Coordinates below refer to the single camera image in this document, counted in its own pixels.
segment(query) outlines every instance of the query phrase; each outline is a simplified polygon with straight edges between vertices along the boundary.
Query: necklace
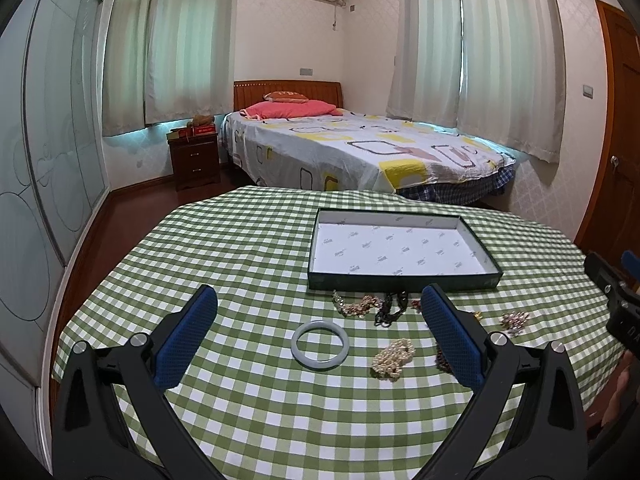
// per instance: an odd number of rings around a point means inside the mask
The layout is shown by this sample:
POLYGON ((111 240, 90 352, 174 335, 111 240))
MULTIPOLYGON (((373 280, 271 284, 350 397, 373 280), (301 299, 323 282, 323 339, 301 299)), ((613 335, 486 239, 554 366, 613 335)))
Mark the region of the necklace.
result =
POLYGON ((407 364, 415 355, 414 346, 408 339, 398 339, 373 358, 371 369, 384 378, 392 380, 400 377, 402 366, 407 364))
POLYGON ((409 295, 406 292, 397 292, 396 296, 398 296, 398 307, 399 310, 397 312, 391 313, 391 305, 394 300, 393 293, 387 292, 385 294, 385 301, 383 301, 380 310, 376 314, 376 326, 383 326, 384 328, 389 328, 393 322, 397 321, 402 313, 406 310, 409 295))
POLYGON ((395 295, 398 297, 399 309, 394 313, 391 313, 394 294, 389 292, 385 294, 384 301, 380 300, 380 298, 367 294, 362 297, 359 303, 345 304, 344 298, 334 290, 332 300, 334 301, 334 305, 338 309, 338 312, 345 317, 358 316, 362 319, 365 314, 369 313, 369 310, 377 308, 378 312, 376 313, 376 320, 374 324, 376 326, 389 328, 393 322, 397 321, 399 317, 402 316, 402 313, 407 309, 409 302, 409 295, 406 292, 397 292, 395 295))
POLYGON ((363 296, 360 303, 344 304, 344 298, 339 296, 335 290, 333 300, 338 311, 346 317, 358 316, 359 318, 363 318, 365 314, 369 313, 369 310, 379 308, 381 304, 378 298, 370 295, 363 296))

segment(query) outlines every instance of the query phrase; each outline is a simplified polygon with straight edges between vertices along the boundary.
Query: black beaded necklace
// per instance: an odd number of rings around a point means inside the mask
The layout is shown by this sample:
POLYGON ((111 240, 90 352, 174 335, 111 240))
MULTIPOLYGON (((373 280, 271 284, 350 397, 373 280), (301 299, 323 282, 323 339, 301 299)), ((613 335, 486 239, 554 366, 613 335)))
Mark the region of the black beaded necklace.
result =
POLYGON ((409 302, 409 295, 406 292, 386 292, 385 299, 382 302, 382 306, 376 313, 376 320, 374 324, 376 326, 383 326, 389 328, 393 322, 397 321, 404 313, 409 302), (391 313, 391 306, 394 300, 394 295, 398 297, 398 311, 391 313))

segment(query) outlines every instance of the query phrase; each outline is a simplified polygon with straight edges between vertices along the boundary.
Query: white curtain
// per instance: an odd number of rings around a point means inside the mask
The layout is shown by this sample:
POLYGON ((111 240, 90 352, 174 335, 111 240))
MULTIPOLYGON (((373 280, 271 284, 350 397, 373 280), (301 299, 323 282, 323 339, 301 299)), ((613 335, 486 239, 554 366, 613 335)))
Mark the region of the white curtain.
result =
POLYGON ((456 126, 462 63, 460 0, 401 0, 387 113, 456 126))
POLYGON ((115 0, 104 59, 102 134, 145 127, 146 22, 150 0, 115 0))
POLYGON ((556 0, 462 0, 458 129, 558 162, 564 42, 556 0))
POLYGON ((235 0, 158 0, 150 28, 148 124, 233 109, 235 0))

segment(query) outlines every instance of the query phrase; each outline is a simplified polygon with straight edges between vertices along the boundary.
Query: nightstand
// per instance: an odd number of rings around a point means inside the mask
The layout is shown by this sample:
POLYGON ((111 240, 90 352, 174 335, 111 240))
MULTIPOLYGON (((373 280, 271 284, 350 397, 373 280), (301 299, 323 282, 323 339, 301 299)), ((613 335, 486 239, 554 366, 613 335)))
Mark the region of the nightstand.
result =
POLYGON ((168 139, 175 189, 220 182, 218 134, 168 139))

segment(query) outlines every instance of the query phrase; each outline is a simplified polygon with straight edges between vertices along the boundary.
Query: blue gripper pad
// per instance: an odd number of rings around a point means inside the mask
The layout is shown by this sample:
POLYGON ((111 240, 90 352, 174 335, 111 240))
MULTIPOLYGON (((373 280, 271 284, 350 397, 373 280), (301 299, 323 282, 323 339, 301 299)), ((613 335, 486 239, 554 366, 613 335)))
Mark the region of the blue gripper pad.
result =
POLYGON ((431 285, 422 291, 422 316, 458 382, 474 392, 484 385, 481 354, 449 305, 431 285))
POLYGON ((631 274, 636 282, 640 282, 640 258, 631 251, 622 253, 622 266, 631 274))
POLYGON ((210 286, 203 287, 193 303, 188 303, 185 308, 189 308, 189 311, 184 314, 156 354, 154 383, 161 390, 169 390, 180 384, 204 336, 216 319, 216 291, 210 286))

